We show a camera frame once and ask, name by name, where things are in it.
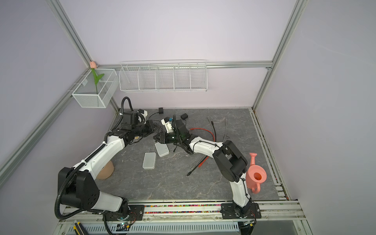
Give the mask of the white network switch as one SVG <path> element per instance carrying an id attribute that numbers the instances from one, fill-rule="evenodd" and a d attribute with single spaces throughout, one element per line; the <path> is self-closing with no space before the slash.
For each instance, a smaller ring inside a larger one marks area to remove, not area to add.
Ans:
<path id="1" fill-rule="evenodd" d="M 154 169 L 156 162 L 156 153 L 147 152 L 144 156 L 143 169 Z"/>
<path id="2" fill-rule="evenodd" d="M 155 148 L 159 157 L 164 157 L 169 154 L 169 148 L 167 144 L 155 143 Z"/>

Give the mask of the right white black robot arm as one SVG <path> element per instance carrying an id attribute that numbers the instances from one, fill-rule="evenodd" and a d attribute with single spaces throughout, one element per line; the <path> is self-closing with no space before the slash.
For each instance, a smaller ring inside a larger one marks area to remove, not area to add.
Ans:
<path id="1" fill-rule="evenodd" d="M 249 196 L 245 183 L 248 161 L 232 141 L 214 142 L 191 134 L 176 116 L 162 119 L 161 125 L 165 131 L 155 135 L 155 141 L 174 144 L 188 154 L 199 153 L 213 158 L 222 176 L 230 183 L 234 208 L 232 214 L 238 218 L 251 215 L 256 217 L 256 205 Z"/>

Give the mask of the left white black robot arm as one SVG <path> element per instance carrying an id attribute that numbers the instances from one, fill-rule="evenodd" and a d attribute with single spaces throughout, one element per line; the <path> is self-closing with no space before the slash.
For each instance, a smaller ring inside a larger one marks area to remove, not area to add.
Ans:
<path id="1" fill-rule="evenodd" d="M 102 144 L 88 157 L 73 167 L 64 167 L 58 173 L 58 191 L 54 214 L 60 220 L 80 212 L 115 213 L 126 219 L 131 213 L 124 197 L 103 193 L 95 180 L 111 159 L 126 146 L 133 144 L 135 137 L 146 137 L 153 132 L 147 121 L 148 112 L 135 111 L 129 103 L 129 111 L 119 111 L 117 124 L 104 136 Z"/>

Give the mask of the green potted plant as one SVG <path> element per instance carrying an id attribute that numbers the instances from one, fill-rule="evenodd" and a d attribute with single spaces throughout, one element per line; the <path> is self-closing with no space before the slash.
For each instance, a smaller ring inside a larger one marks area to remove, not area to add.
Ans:
<path id="1" fill-rule="evenodd" d="M 104 168 L 98 173 L 98 180 L 108 179 L 114 173 L 115 167 L 112 161 L 109 161 Z"/>

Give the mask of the small white mesh basket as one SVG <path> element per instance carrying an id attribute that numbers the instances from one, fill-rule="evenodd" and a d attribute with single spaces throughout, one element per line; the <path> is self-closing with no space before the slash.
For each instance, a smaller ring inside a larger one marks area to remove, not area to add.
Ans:
<path id="1" fill-rule="evenodd" d="M 82 108 L 106 108 L 119 86 L 115 69 L 89 71 L 73 90 L 72 96 Z"/>

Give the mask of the artificial pink tulip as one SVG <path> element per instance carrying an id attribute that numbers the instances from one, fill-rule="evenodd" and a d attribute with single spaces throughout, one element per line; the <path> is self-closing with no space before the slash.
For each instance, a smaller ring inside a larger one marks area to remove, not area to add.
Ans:
<path id="1" fill-rule="evenodd" d="M 90 68 L 91 68 L 91 72 L 92 72 L 93 77 L 94 77 L 94 83 L 95 83 L 95 87 L 96 87 L 96 93 L 98 95 L 99 94 L 99 92 L 98 92 L 98 83 L 103 78 L 104 74 L 103 73 L 102 74 L 97 74 L 97 72 L 96 72 L 97 64 L 94 61 L 90 62 Z"/>

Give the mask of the pink watering can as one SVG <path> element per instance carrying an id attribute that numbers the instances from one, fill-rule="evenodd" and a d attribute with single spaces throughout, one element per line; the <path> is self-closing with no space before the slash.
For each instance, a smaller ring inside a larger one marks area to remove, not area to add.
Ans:
<path id="1" fill-rule="evenodd" d="M 251 163 L 246 172 L 246 186 L 253 194 L 259 194 L 261 185 L 267 179 L 267 173 L 263 167 L 256 164 L 256 153 L 250 153 Z"/>

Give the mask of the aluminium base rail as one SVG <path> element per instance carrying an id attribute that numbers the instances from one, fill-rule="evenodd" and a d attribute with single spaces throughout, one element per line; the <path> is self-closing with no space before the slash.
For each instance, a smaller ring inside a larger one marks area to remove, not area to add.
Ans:
<path id="1" fill-rule="evenodd" d="M 131 202 L 126 219 L 109 213 L 82 212 L 58 222 L 56 235 L 77 235 L 81 224 L 88 235 L 257 234 L 276 231 L 311 235 L 312 231 L 297 200 L 255 201 L 249 215 L 236 215 L 229 201 Z"/>

